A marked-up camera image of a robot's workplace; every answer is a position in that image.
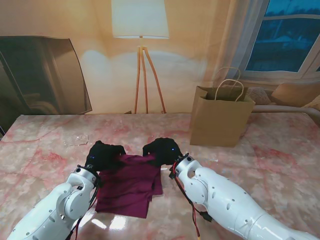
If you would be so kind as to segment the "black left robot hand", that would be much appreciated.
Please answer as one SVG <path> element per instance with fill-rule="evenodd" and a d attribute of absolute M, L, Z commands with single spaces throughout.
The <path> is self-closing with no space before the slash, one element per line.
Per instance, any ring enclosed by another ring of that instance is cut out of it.
<path fill-rule="evenodd" d="M 122 145 L 105 144 L 98 140 L 89 150 L 84 167 L 92 172 L 118 170 L 124 165 L 120 157 L 125 154 Z"/>

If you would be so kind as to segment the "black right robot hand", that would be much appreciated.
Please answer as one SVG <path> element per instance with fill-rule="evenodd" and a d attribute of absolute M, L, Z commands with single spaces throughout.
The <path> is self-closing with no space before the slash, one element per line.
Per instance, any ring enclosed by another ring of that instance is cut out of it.
<path fill-rule="evenodd" d="M 178 144 L 172 138 L 156 138 L 142 148 L 142 155 L 151 155 L 149 164 L 155 167 L 162 165 L 173 165 L 176 160 L 183 156 Z"/>

